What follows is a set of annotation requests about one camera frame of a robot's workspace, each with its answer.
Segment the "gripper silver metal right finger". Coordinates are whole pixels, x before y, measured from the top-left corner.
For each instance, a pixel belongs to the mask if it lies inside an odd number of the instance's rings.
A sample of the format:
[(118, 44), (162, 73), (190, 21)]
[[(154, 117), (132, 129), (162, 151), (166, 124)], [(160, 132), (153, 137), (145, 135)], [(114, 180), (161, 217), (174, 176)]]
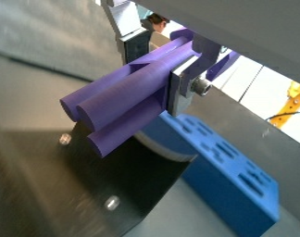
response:
[(204, 96), (212, 87), (202, 73), (216, 64), (221, 45), (196, 34), (192, 40), (192, 50), (198, 56), (190, 55), (174, 68), (170, 76), (170, 89), (166, 110), (177, 116), (192, 104), (194, 94)]

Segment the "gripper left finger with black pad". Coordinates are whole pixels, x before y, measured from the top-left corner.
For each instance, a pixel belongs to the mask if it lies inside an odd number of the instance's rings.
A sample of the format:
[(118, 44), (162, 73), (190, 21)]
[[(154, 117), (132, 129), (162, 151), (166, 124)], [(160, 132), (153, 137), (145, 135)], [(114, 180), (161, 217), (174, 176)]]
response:
[(128, 64), (149, 53), (150, 31), (142, 26), (137, 4), (130, 0), (101, 0), (116, 32), (118, 51)]

